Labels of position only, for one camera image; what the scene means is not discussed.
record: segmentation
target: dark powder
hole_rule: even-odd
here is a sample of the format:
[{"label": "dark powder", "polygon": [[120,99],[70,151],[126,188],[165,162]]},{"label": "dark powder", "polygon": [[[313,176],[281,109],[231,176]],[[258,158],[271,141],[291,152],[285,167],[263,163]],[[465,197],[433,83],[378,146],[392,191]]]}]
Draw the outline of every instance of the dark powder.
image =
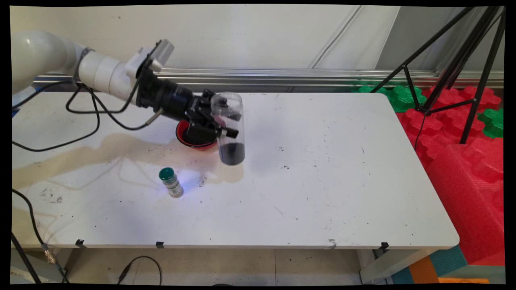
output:
[{"label": "dark powder", "polygon": [[219,147],[219,155],[222,163],[226,165],[237,165],[244,161],[246,152],[242,143],[228,143]]}]

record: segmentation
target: teal foam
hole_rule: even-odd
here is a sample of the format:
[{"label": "teal foam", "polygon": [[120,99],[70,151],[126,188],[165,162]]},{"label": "teal foam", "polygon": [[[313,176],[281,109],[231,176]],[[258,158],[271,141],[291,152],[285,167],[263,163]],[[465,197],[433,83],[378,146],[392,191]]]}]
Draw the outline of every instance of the teal foam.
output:
[{"label": "teal foam", "polygon": [[414,284],[409,267],[391,276],[394,284]]},{"label": "teal foam", "polygon": [[467,266],[467,261],[459,245],[448,249],[439,250],[430,255],[437,277],[442,277],[452,271]]}]

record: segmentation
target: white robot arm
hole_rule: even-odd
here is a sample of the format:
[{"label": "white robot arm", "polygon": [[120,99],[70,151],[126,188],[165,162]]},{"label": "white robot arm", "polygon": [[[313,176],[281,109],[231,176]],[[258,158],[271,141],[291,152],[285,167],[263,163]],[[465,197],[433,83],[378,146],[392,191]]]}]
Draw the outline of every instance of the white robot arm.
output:
[{"label": "white robot arm", "polygon": [[90,88],[127,100],[147,54],[152,52],[150,68],[159,72],[173,49],[169,41],[162,40],[156,48],[142,47],[124,63],[61,36],[26,31],[11,38],[12,93],[29,86],[38,75],[60,72],[80,78]]},{"label": "white robot arm", "polygon": [[147,125],[163,115],[188,121],[192,138],[235,138],[237,130],[222,127],[211,115],[210,101],[215,93],[204,90],[197,96],[186,87],[154,75],[163,68],[173,49],[168,40],[162,39],[155,47],[142,47],[126,63],[61,36],[26,31],[11,38],[12,93],[28,87],[38,75],[60,72],[124,101],[131,98],[131,103],[138,107],[152,107],[156,114]]}]

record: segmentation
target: clear plastic container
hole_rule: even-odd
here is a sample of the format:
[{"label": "clear plastic container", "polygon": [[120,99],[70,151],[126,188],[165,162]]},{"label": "clear plastic container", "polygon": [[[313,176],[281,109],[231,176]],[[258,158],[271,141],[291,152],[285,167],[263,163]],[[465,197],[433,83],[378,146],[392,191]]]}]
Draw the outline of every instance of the clear plastic container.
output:
[{"label": "clear plastic container", "polygon": [[238,130],[236,138],[224,134],[217,138],[222,163],[238,165],[246,157],[242,98],[236,93],[222,92],[212,97],[211,105],[212,116],[222,127]]}]

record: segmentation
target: small bottle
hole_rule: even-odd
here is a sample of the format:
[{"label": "small bottle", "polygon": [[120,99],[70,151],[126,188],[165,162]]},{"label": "small bottle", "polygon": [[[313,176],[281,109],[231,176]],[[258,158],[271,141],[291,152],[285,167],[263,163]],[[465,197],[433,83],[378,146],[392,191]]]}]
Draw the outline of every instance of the small bottle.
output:
[{"label": "small bottle", "polygon": [[183,195],[183,187],[179,184],[178,176],[170,167],[165,167],[159,172],[159,179],[168,188],[171,197],[178,198]]}]

